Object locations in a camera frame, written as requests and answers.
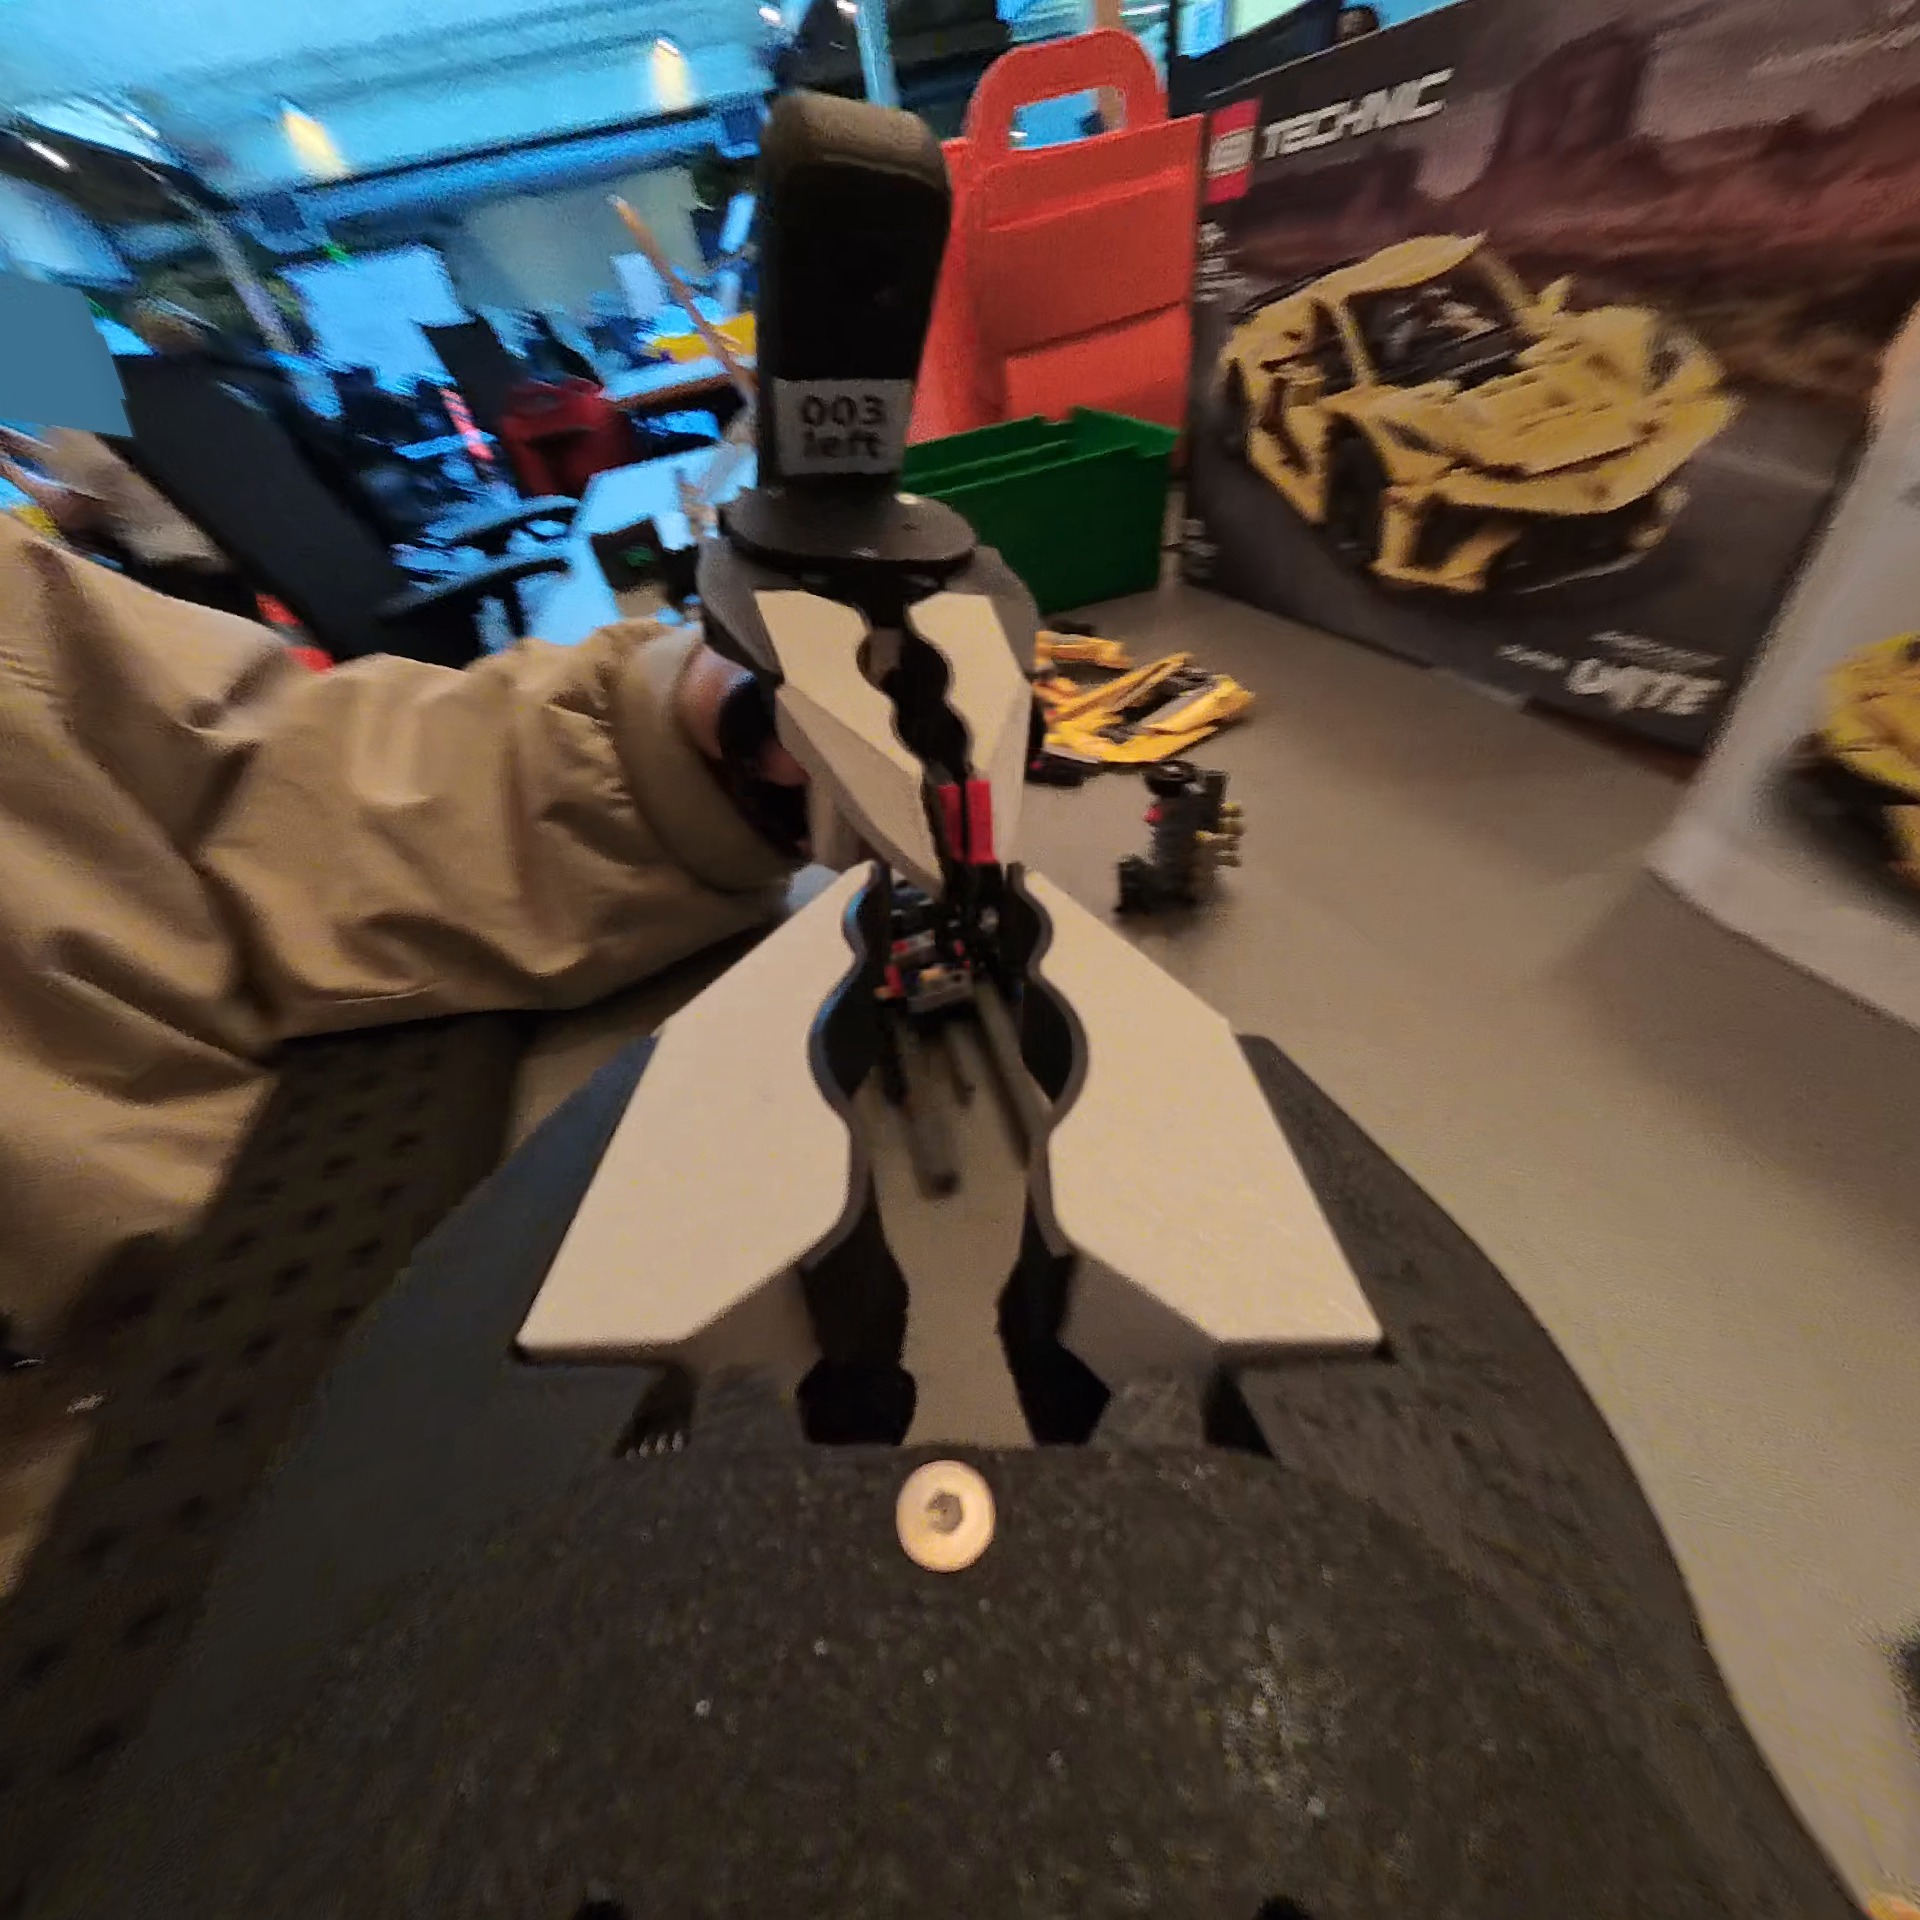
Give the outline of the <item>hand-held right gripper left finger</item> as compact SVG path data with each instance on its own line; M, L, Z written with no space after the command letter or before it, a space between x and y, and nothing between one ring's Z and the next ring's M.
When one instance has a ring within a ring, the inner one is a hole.
M860 1091L885 1057L894 883L865 858L678 1007L520 1319L524 1362L754 1372L811 1441L903 1441L909 1281Z

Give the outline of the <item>white instruction booklet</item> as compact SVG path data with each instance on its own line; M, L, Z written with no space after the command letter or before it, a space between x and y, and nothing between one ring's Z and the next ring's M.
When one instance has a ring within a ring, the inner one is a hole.
M1915 921L1920 322L1654 876L1749 946L1899 1029Z

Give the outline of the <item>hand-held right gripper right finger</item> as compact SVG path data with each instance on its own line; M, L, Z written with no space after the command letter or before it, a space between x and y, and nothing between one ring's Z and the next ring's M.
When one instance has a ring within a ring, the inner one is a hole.
M1034 870L1008 876L1017 1066L1040 1114L996 1346L1034 1448L1077 1448L1125 1389L1240 1437L1240 1377L1378 1362L1366 1299L1251 1048Z

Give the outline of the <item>grey black brick chassis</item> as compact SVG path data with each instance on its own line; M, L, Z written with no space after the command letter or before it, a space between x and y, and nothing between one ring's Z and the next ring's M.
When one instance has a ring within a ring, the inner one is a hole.
M994 913L961 906L888 876L885 957L875 982L879 1097L898 1124L909 1171L927 1198L961 1189L952 1110L988 1080L1011 1143L1034 1148L1045 1097L1020 1061L1020 995L994 966Z

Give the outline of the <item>person's left forearm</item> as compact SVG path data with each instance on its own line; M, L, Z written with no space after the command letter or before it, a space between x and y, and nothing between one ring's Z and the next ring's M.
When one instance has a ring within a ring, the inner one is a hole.
M305 671L5 518L0 1302L51 1342L225 1185L280 1041L558 1015L761 929L795 863L619 619Z

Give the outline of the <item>black office chair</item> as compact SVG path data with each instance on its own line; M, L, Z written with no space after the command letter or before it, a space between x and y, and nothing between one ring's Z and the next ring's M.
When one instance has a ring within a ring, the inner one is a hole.
M474 665L485 648L484 600L499 600L512 636L524 636L524 581L570 574L565 539L543 539L411 580L371 505L326 476L266 407L155 355L112 355L112 377L129 463L338 665Z

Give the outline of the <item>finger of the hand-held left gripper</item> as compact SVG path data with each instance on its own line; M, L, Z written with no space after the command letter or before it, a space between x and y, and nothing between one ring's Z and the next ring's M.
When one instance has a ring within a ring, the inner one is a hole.
M927 680L927 693L910 698L921 763L929 785L994 785L996 870L1020 855L1034 619L1033 595L921 595L909 607L909 665Z
M865 615L801 586L761 586L754 615L779 671L779 746L805 776L816 858L843 870L875 855L909 883L941 890L927 763L898 735L894 698L860 665Z

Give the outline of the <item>brick engine assembly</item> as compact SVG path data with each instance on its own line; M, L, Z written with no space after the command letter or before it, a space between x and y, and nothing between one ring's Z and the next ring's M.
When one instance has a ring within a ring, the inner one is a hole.
M1195 761L1157 761L1142 785L1145 850L1115 858L1115 915L1195 913L1240 863L1240 802Z

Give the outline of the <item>person's left hand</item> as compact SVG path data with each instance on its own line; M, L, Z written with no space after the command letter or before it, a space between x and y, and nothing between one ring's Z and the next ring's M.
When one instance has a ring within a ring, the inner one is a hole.
M672 693L678 724L715 791L788 863L811 858L805 767L779 741L774 683L696 646Z

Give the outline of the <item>grey desk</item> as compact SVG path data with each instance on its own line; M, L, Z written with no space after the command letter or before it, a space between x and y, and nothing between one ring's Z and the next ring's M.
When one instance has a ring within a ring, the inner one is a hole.
M1256 693L1240 870L1137 939L1530 1299L1798 1822L1915 1902L1915 1031L1641 876L1669 755L1179 581L1083 619Z

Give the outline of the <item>dark car set box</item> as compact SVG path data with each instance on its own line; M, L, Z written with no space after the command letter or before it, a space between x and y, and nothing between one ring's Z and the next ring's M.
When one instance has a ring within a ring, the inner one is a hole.
M1483 0L1214 80L1179 574L1700 755L1915 285L1915 4Z

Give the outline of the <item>red office chair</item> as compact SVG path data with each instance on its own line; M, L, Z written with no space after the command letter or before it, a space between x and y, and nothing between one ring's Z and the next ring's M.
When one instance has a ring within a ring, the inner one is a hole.
M598 377L520 377L499 397L497 443L520 497L580 497L598 472L640 463L633 426Z

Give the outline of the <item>green plastic bin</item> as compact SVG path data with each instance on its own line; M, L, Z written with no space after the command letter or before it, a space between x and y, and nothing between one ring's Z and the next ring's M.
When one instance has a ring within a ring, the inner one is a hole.
M1176 426L1074 407L909 443L903 482L961 511L1051 615L1162 586L1176 450Z

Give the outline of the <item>yellow brick car body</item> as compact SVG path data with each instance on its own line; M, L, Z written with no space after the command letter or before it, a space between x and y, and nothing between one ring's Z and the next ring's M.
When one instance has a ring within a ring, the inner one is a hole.
M1137 660L1088 626L1034 632L1034 763L1165 763L1251 718L1256 693L1200 654Z

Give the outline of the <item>dark perforated panel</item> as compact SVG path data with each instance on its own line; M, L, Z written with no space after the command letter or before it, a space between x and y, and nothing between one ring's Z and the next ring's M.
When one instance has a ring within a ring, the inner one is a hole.
M497 1166L529 1018L294 1041L211 1214L87 1324L87 1452L5 1594L5 1852L140 1736L305 1397Z

